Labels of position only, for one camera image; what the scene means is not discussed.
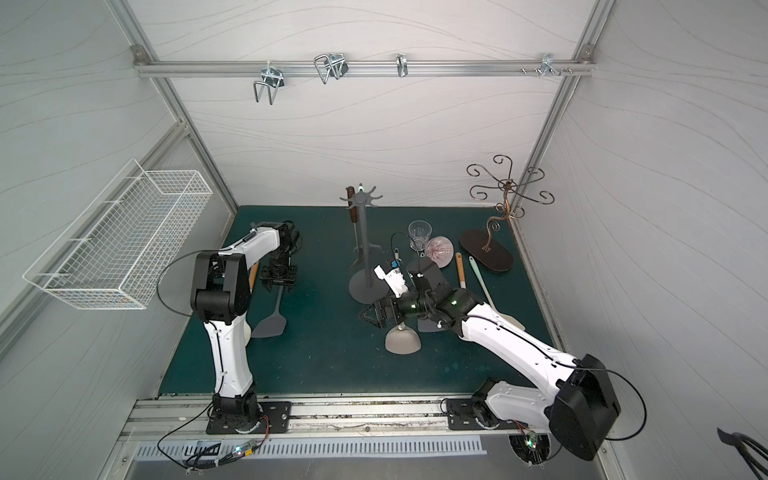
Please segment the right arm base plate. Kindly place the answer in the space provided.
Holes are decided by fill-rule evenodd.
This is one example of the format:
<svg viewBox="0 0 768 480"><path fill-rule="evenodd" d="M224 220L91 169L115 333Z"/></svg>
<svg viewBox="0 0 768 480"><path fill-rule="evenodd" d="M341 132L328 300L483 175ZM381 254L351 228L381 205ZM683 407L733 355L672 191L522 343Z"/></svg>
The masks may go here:
<svg viewBox="0 0 768 480"><path fill-rule="evenodd" d="M447 417L450 430L494 430L500 425L500 420L480 400L445 398L441 401L441 411Z"/></svg>

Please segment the dark brown handled utensil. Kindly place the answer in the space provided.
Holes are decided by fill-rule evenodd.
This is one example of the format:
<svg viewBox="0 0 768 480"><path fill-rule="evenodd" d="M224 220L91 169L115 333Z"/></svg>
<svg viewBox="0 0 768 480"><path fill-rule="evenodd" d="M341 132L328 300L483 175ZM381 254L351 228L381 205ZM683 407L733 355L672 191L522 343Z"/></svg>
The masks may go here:
<svg viewBox="0 0 768 480"><path fill-rule="evenodd" d="M356 189L353 186L346 187L348 212L349 212L350 220L353 224L356 224L358 222L357 206L354 203L355 194L356 194Z"/></svg>

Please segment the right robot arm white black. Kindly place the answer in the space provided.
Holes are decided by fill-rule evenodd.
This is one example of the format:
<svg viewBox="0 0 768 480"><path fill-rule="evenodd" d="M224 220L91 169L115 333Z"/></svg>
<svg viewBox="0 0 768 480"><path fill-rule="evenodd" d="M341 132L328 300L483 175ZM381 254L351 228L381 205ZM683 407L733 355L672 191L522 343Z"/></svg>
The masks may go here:
<svg viewBox="0 0 768 480"><path fill-rule="evenodd" d="M616 441L611 432L622 412L611 381L616 371L592 355L577 358L530 335L469 291L464 279L453 287L428 256L403 266L395 255L383 268L372 263L371 247L359 248L362 267L349 291L374 314L371 322L386 329L388 352L410 355L420 350L420 337L407 324L415 318L485 348L530 381L528 387L486 381L471 398L480 428L493 430L511 422L523 434L542 430L583 460L594 459L604 442Z"/></svg>

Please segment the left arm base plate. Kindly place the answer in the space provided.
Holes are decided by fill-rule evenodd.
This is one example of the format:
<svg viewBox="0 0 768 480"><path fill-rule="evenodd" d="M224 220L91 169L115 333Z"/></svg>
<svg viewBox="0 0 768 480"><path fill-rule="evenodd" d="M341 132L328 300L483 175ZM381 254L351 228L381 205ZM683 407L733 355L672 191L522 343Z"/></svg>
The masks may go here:
<svg viewBox="0 0 768 480"><path fill-rule="evenodd" d="M290 401L261 401L253 412L235 407L214 407L205 433L208 435L286 433L292 409Z"/></svg>

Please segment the cream spoon wooden handle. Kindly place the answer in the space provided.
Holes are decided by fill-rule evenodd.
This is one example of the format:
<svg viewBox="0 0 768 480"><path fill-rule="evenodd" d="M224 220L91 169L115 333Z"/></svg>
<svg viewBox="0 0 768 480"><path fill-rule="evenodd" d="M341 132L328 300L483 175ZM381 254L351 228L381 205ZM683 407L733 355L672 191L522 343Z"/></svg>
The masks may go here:
<svg viewBox="0 0 768 480"><path fill-rule="evenodd" d="M251 266L249 270L248 280L249 280L249 288L251 293L254 293L257 274L258 274L258 267L259 267L259 263L256 262ZM251 339L252 328L247 320L243 321L243 331L244 331L244 337L245 337L245 345L248 345Z"/></svg>

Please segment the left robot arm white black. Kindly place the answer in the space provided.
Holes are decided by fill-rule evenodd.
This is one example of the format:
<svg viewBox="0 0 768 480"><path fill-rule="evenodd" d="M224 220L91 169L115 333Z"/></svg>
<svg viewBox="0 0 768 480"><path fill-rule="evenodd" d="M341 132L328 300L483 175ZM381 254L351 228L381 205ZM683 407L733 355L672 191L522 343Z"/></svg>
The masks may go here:
<svg viewBox="0 0 768 480"><path fill-rule="evenodd" d="M263 416L246 354L251 269L265 256L289 266L299 241L293 221L261 222L228 246L191 253L195 261L189 315L207 332L216 375L211 419L227 423L229 430L250 432Z"/></svg>

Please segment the steel turner metal handle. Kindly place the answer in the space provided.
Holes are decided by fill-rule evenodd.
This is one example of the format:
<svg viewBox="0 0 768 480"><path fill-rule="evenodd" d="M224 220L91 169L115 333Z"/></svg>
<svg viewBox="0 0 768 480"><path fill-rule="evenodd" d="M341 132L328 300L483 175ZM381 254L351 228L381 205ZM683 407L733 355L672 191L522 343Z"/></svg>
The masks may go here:
<svg viewBox="0 0 768 480"><path fill-rule="evenodd" d="M406 322L398 323L385 337L385 349L392 354L410 355L418 352L421 347L418 332Z"/></svg>

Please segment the cream spatula wooden handle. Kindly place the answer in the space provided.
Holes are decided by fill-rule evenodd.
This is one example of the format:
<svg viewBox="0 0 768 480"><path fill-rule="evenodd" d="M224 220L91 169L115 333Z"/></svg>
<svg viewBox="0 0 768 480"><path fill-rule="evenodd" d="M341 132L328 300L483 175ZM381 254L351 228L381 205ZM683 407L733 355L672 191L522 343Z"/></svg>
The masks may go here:
<svg viewBox="0 0 768 480"><path fill-rule="evenodd" d="M455 262L456 262L459 285L462 289L466 289L467 288L466 274L465 274L465 268L464 268L463 255L461 253L457 252L455 254Z"/></svg>

